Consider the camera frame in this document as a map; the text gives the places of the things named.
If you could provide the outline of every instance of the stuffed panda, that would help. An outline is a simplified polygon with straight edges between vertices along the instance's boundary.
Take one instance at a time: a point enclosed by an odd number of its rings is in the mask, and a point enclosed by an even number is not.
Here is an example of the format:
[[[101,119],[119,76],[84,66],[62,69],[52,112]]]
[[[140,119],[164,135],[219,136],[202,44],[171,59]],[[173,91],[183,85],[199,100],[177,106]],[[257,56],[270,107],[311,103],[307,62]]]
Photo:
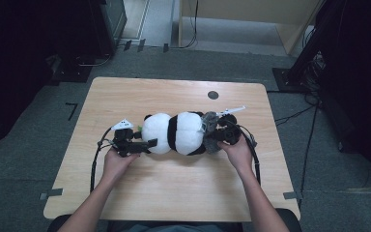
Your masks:
[[[155,154],[174,150],[192,156],[210,154],[220,150],[216,140],[208,137],[216,128],[218,116],[215,112],[182,112],[174,117],[166,113],[148,115],[141,129],[144,141],[157,139],[156,147],[149,148]]]

